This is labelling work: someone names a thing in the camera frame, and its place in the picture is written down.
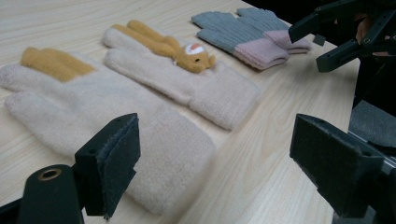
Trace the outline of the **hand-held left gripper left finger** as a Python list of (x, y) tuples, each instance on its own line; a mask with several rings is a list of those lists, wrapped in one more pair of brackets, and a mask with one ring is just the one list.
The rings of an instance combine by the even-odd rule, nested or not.
[(111, 120), (75, 154), (80, 206), (88, 216), (110, 219), (134, 178), (140, 158), (136, 113)]

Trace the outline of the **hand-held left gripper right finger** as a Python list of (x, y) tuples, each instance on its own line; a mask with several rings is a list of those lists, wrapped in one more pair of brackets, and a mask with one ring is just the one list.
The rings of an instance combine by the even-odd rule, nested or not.
[(290, 157), (340, 217), (363, 217), (369, 207), (386, 211), (378, 181), (383, 156), (329, 122), (298, 114)]

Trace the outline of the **grey pink glove with label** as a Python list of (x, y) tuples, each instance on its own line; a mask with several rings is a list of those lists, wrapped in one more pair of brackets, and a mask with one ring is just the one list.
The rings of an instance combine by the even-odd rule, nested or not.
[(292, 42), (289, 26), (273, 11), (255, 7), (238, 8), (239, 20), (257, 30), (264, 37), (269, 38), (289, 54), (307, 53), (312, 49), (311, 44), (303, 39)]

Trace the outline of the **beige and mustard fluffy glove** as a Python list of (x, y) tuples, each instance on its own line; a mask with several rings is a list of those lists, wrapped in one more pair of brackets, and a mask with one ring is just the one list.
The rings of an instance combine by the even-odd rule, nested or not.
[(153, 214), (172, 210), (216, 150), (211, 138), (163, 99), (89, 57), (28, 48), (0, 69), (9, 112), (43, 144), (67, 156), (112, 119), (139, 118), (141, 156), (127, 192)]

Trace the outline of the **grey and pink knit glove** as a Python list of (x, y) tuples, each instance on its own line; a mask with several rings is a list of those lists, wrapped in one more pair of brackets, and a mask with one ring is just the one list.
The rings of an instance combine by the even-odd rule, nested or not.
[(197, 36), (258, 70), (285, 63), (289, 54), (231, 13), (208, 11), (191, 17), (201, 28)]

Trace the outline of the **beige glove with plush animal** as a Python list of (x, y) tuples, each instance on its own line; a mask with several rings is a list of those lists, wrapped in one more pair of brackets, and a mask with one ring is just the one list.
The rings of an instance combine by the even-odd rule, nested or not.
[(260, 95), (259, 88), (222, 62), (193, 73), (175, 60), (157, 55), (132, 38), (134, 31), (115, 24), (102, 37), (108, 47), (105, 65), (188, 107), (225, 130), (245, 119)]

